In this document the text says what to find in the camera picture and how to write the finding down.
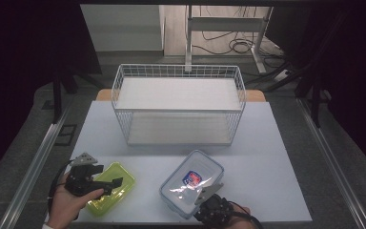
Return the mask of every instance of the cable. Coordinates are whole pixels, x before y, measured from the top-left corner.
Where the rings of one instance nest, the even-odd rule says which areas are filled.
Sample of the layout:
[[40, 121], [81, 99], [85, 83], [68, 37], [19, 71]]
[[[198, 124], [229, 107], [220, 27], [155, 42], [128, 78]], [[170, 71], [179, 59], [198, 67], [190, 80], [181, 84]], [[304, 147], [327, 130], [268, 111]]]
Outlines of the cable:
[[289, 63], [287, 61], [285, 61], [284, 63], [282, 63], [278, 68], [274, 69], [273, 71], [271, 71], [269, 73], [261, 73], [260, 77], [258, 77], [257, 79], [252, 79], [252, 80], [246, 81], [243, 84], [245, 86], [247, 86], [252, 83], [258, 83], [257, 85], [254, 86], [254, 87], [257, 87], [258, 85], [260, 85], [263, 82], [274, 79], [276, 77], [276, 75], [279, 72], [281, 72], [284, 68], [286, 68], [287, 66], [289, 66]]
[[257, 226], [257, 228], [263, 229], [263, 225], [261, 225], [260, 221], [256, 217], [249, 214], [242, 206], [240, 206], [239, 204], [237, 204], [233, 201], [228, 201], [228, 202], [236, 205], [237, 207], [242, 209], [242, 211], [245, 212], [245, 213], [233, 212], [233, 213], [231, 213], [232, 216], [248, 219], [249, 221], [253, 222]]
[[[188, 8], [188, 6], [185, 7], [185, 35], [186, 35], [186, 39], [188, 39], [187, 30], [186, 30], [187, 29], [187, 20], [188, 20], [187, 19], [187, 8]], [[201, 8], [201, 6], [199, 8], [200, 8], [200, 16], [201, 16], [202, 15], [202, 8]], [[238, 10], [235, 12], [234, 16], [237, 15], [237, 14], [238, 14], [238, 16], [240, 16], [239, 13], [242, 11], [242, 9], [243, 9], [243, 7], [239, 7]], [[206, 11], [211, 16], [211, 13], [209, 12], [207, 7], [206, 7]], [[256, 15], [256, 11], [257, 11], [257, 7], [254, 7], [254, 18], [255, 18], [255, 15]], [[242, 17], [245, 17], [245, 15], [249, 16], [249, 13], [250, 13], [250, 10], [248, 9], [248, 7], [245, 7], [244, 11], [242, 13]], [[202, 36], [205, 40], [210, 41], [210, 40], [215, 40], [215, 39], [230, 35], [232, 33], [234, 33], [234, 31], [230, 31], [230, 32], [218, 35], [216, 37], [208, 38], [208, 37], [205, 36], [204, 32], [202, 31]], [[254, 45], [254, 32], [252, 32], [252, 40], [247, 39], [248, 36], [246, 36], [244, 32], [242, 32], [242, 35], [243, 35], [242, 37], [243, 38], [237, 38], [238, 34], [239, 34], [239, 32], [237, 31], [236, 34], [235, 34], [234, 39], [231, 40], [228, 44], [229, 49], [225, 52], [213, 52], [213, 51], [210, 51], [210, 50], [208, 50], [204, 47], [196, 46], [196, 45], [192, 45], [192, 47], [193, 48], [198, 48], [200, 50], [203, 50], [205, 52], [215, 54], [215, 55], [223, 55], [223, 54], [228, 54], [230, 52], [236, 52], [238, 54], [246, 54], [246, 53], [248, 53], [249, 51], [252, 50], [252, 46]], [[241, 47], [241, 46], [246, 47], [246, 49], [244, 51], [240, 50], [238, 47]], [[268, 53], [268, 52], [266, 52], [265, 50], [263, 50], [261, 48], [259, 48], [258, 52], [260, 54], [260, 57], [263, 57], [263, 63], [266, 64], [268, 67], [270, 67], [270, 68], [279, 68], [280, 67], [280, 66], [272, 66], [271, 64], [269, 64], [266, 61], [266, 59], [283, 59], [283, 55], [271, 54], [271, 53]]]

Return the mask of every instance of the floor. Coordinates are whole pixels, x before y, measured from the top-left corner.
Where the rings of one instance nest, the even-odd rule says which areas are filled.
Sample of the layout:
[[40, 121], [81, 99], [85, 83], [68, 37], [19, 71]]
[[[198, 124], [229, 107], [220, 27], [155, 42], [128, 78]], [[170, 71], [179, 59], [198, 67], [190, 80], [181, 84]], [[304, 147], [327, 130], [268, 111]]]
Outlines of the floor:
[[[274, 44], [265, 42], [271, 50]], [[226, 47], [222, 42], [219, 47]], [[182, 54], [153, 55], [150, 53], [99, 53], [102, 75], [94, 75], [95, 79], [106, 87], [112, 86], [113, 77], [119, 64], [123, 63], [153, 63], [153, 64], [183, 64]], [[255, 64], [249, 55], [209, 56], [205, 53], [193, 57], [194, 64], [237, 65], [244, 73], [244, 81], [249, 82], [248, 89], [263, 89], [275, 82], [270, 77], [262, 79], [257, 75]], [[272, 65], [279, 65], [280, 60], [274, 60]], [[72, 98], [68, 117], [65, 119], [59, 137], [51, 147], [50, 154], [42, 167], [35, 185], [31, 186], [30, 196], [26, 198], [23, 211], [16, 215], [18, 218], [15, 228], [39, 228], [47, 213], [47, 193], [55, 173], [64, 161], [70, 158], [74, 144], [81, 131], [90, 104], [99, 91], [92, 84], [75, 77], [78, 84], [77, 94], [63, 94], [65, 101]], [[278, 224], [263, 223], [265, 228], [357, 228], [344, 197], [337, 188], [322, 151], [307, 125], [305, 117], [294, 96], [296, 81], [274, 92], [265, 93], [270, 103], [274, 117], [282, 135], [289, 158], [293, 163], [295, 174], [305, 197], [305, 201], [313, 218], [312, 222], [296, 222]], [[12, 142], [10, 148], [0, 162], [0, 221], [5, 215], [13, 196], [18, 189], [23, 176], [27, 172], [35, 153], [51, 126], [53, 110], [52, 86], [46, 85], [36, 91], [34, 106], [22, 130]], [[326, 136], [340, 167], [348, 178], [363, 208], [366, 211], [366, 157], [348, 137], [347, 133], [334, 120], [327, 110], [326, 104], [320, 106], [321, 131]], [[139, 226], [113, 226], [73, 224], [71, 228], [143, 228]], [[168, 228], [168, 226], [151, 226], [145, 228]]]
[[[165, 55], [184, 55], [186, 49], [187, 33], [184, 28], [187, 26], [184, 20], [185, 14], [188, 15], [188, 8], [185, 6], [165, 6]], [[259, 7], [200, 7], [193, 6], [193, 17], [235, 17], [235, 18], [262, 18], [267, 13], [267, 8]], [[245, 52], [249, 49], [246, 44], [239, 44], [234, 47], [234, 43], [248, 40], [248, 43], [255, 41], [258, 32], [231, 32], [231, 31], [193, 31], [192, 45], [195, 55], [215, 55], [216, 53], [225, 53], [224, 55], [247, 55]], [[270, 46], [264, 45], [269, 40], [264, 37], [262, 48], [269, 49]]]

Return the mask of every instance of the human arm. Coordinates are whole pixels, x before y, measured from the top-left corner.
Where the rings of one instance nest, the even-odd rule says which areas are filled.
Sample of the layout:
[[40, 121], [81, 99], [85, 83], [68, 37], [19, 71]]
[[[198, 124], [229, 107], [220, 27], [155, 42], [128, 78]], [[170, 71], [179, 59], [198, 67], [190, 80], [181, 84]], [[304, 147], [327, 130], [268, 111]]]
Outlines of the human arm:
[[[232, 206], [234, 208], [235, 212], [238, 213], [245, 213], [250, 214], [251, 210], [247, 207], [241, 207], [239, 205], [233, 204]], [[256, 229], [254, 224], [247, 219], [240, 218], [240, 217], [232, 217], [228, 226], [225, 227], [225, 229]]]
[[67, 177], [68, 173], [64, 174], [61, 184], [56, 188], [49, 212], [50, 217], [46, 223], [47, 226], [54, 229], [66, 228], [88, 201], [100, 197], [104, 192], [103, 189], [97, 189], [83, 197], [76, 197], [64, 187]]

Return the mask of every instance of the wire basket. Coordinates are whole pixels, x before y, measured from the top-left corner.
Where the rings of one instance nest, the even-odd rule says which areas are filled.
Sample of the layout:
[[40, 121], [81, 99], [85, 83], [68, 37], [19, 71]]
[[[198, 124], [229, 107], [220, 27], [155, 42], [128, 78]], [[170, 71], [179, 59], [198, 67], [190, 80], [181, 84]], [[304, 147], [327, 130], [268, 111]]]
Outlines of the wire basket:
[[129, 145], [231, 145], [245, 105], [237, 66], [120, 65], [112, 86]]

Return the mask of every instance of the container lid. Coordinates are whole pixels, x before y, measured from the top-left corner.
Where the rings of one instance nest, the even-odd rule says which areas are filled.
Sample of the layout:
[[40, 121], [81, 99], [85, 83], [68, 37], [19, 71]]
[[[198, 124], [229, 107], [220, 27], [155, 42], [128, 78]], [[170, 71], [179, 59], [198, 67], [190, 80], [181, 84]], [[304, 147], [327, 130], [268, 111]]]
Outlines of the container lid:
[[103, 196], [101, 199], [88, 202], [87, 208], [94, 216], [100, 217], [109, 212], [117, 202], [128, 194], [135, 184], [135, 179], [118, 162], [112, 163], [105, 172], [94, 179], [95, 181], [111, 182], [119, 177], [123, 177], [123, 183], [120, 187], [113, 189], [109, 196]]
[[216, 161], [195, 150], [162, 184], [160, 194], [180, 215], [191, 217], [201, 188], [211, 186], [223, 176], [224, 168]]

